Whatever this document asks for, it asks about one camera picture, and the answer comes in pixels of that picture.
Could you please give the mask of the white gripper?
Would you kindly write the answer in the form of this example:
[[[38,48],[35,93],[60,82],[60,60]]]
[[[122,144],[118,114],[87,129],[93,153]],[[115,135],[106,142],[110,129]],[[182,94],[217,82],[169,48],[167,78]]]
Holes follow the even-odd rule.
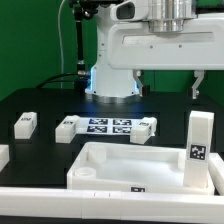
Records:
[[[108,62],[133,69],[141,97],[150,86],[140,80],[143,70],[195,70],[193,100],[199,96],[204,70],[224,70],[224,17],[188,20],[182,32],[151,33],[146,22],[114,25],[108,35]]]

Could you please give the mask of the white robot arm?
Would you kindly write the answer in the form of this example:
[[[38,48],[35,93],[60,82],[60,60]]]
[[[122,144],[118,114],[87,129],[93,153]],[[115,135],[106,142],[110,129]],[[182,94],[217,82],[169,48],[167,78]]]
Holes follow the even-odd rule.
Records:
[[[98,56],[89,99],[123,103],[144,96],[143,70],[192,70],[193,98],[209,70],[224,70],[224,4],[197,0],[69,0],[77,21],[97,21]]]

